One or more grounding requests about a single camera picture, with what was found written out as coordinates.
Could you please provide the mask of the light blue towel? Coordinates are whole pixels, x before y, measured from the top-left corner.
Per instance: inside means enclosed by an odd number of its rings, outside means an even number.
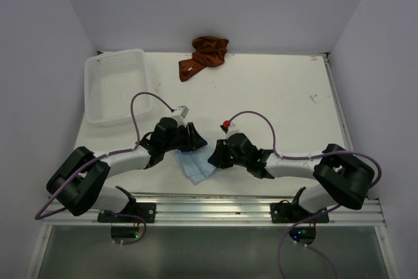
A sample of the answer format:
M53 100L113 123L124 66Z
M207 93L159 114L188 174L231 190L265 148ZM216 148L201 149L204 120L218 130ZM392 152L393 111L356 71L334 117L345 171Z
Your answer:
M175 150L174 157L185 176L193 185L197 185L217 171L217 168L208 162L213 152L212 147L204 146L192 152Z

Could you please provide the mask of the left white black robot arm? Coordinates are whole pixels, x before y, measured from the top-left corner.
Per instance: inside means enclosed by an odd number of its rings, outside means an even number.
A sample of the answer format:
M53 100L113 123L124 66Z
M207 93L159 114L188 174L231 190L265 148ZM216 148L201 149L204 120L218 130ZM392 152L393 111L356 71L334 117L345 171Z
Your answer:
M48 181L46 190L73 216L97 209L128 222L136 213L133 196L121 187L106 187L107 178L150 169L172 150L194 152L206 145L193 123L164 117L134 148L96 154L78 147Z

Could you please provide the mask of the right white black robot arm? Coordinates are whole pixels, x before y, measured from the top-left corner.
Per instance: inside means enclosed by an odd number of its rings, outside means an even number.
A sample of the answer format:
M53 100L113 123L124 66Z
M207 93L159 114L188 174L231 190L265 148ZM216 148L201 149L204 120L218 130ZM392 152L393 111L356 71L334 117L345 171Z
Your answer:
M219 169L241 166L259 179L316 180L316 185L300 188L293 198L291 214L299 222L330 206L361 209L375 176L370 166L337 144L314 156L278 156L257 148L243 133L218 140L208 162Z

